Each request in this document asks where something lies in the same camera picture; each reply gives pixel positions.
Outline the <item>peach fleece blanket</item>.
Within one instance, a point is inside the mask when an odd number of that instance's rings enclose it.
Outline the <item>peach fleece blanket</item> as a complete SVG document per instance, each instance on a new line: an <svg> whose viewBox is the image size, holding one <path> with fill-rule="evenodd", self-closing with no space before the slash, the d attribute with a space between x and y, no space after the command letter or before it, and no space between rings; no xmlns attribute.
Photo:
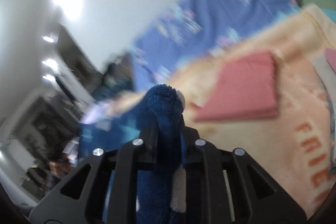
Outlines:
<svg viewBox="0 0 336 224"><path fill-rule="evenodd" d="M315 64L335 48L335 23L316 5L166 81L185 98L185 124L223 150L246 150L311 217L329 173L331 98Z"/></svg>

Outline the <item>navy star fleece onesie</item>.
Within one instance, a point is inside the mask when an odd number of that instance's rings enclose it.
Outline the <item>navy star fleece onesie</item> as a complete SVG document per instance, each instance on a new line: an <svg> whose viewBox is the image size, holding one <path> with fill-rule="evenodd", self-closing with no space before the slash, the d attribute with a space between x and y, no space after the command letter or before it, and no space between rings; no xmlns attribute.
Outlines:
<svg viewBox="0 0 336 224"><path fill-rule="evenodd" d="M138 138L141 130L157 125L155 167L152 171L138 171L137 223L183 221L183 214L175 213L170 206L173 175L181 164L183 109L183 102L175 89L156 85L126 109L114 107L109 116L80 125L79 161L92 155L96 148L106 152L120 149L125 143Z"/></svg>

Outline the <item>stack of folded pink cloths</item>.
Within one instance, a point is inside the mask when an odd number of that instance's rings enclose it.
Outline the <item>stack of folded pink cloths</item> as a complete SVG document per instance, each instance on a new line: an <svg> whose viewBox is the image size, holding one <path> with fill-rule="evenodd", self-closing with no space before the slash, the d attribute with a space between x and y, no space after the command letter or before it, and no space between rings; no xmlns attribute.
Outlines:
<svg viewBox="0 0 336 224"><path fill-rule="evenodd" d="M327 48L323 55L314 59L313 64L326 91L331 137L329 171L335 174L335 50Z"/></svg>

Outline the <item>purple tree print pillow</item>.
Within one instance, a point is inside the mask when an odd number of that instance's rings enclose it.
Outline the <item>purple tree print pillow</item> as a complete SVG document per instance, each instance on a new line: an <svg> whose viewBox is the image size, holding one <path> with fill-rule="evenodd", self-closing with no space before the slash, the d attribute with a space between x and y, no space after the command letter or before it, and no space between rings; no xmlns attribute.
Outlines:
<svg viewBox="0 0 336 224"><path fill-rule="evenodd" d="M163 84L190 61L238 44L298 9L296 0L180 0L134 42L134 89Z"/></svg>

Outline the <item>folded salmon pink cloth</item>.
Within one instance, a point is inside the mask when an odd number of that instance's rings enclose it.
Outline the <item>folded salmon pink cloth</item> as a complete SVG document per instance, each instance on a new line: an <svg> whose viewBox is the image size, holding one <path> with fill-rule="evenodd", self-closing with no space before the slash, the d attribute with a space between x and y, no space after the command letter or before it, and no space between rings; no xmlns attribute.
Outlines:
<svg viewBox="0 0 336 224"><path fill-rule="evenodd" d="M272 53L264 51L225 63L194 121L261 119L277 114L276 65Z"/></svg>

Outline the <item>lilac folded cloth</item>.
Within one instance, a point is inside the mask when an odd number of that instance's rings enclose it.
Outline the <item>lilac folded cloth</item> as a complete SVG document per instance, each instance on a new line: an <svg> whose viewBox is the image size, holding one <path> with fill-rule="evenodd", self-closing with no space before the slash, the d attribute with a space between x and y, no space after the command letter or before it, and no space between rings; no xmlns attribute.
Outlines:
<svg viewBox="0 0 336 224"><path fill-rule="evenodd" d="M114 101L97 101L88 106L80 119L81 124L94 124L114 117Z"/></svg>

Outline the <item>dark floral pillow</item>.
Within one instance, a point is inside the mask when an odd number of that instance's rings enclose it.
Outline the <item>dark floral pillow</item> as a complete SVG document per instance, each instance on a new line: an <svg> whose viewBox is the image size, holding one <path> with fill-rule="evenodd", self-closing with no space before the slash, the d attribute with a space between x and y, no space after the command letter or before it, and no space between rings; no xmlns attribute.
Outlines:
<svg viewBox="0 0 336 224"><path fill-rule="evenodd" d="M120 55L109 63L102 83L111 89L120 88L133 91L133 65L130 53Z"/></svg>

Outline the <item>dark teal knitted throw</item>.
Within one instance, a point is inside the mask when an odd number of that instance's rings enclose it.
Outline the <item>dark teal knitted throw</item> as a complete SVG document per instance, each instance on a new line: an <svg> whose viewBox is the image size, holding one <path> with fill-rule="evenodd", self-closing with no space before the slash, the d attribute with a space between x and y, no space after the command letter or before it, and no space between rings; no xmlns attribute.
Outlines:
<svg viewBox="0 0 336 224"><path fill-rule="evenodd" d="M102 84L91 93L91 96L94 99L94 102L101 102L104 100L113 99L117 96L119 92L123 91L124 89L124 84L115 84L113 86Z"/></svg>

